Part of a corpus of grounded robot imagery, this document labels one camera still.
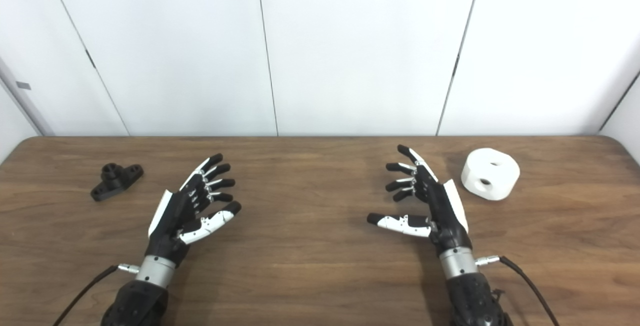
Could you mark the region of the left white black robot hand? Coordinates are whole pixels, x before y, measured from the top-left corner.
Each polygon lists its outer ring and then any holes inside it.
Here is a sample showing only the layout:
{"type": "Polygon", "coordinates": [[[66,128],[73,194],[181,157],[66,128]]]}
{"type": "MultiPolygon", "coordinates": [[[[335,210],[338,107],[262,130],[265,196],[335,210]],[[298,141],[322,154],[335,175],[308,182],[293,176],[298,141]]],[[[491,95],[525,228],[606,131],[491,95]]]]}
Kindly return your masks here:
{"type": "Polygon", "coordinates": [[[145,256],[162,258],[179,267],[191,244],[212,235],[242,209],[231,194],[233,179],[220,178],[230,171],[221,153],[206,158],[175,191],[165,190],[148,229],[145,256]]]}

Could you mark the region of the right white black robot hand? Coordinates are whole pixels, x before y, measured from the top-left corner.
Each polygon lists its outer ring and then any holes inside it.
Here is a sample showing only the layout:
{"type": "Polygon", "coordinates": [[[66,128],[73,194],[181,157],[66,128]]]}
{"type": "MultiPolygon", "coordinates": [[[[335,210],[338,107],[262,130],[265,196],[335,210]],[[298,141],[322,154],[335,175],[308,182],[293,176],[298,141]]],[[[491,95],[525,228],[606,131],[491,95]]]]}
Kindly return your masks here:
{"type": "Polygon", "coordinates": [[[441,182],[428,163],[413,149],[398,145],[397,150],[410,160],[409,164],[388,163],[388,171],[406,174],[406,178],[395,180],[385,189],[394,192],[393,201],[400,202],[414,197],[426,204],[428,215],[384,215],[370,213],[366,221],[386,230],[405,235],[429,238],[436,254],[459,248],[471,250],[466,211],[454,180],[441,182]]]}

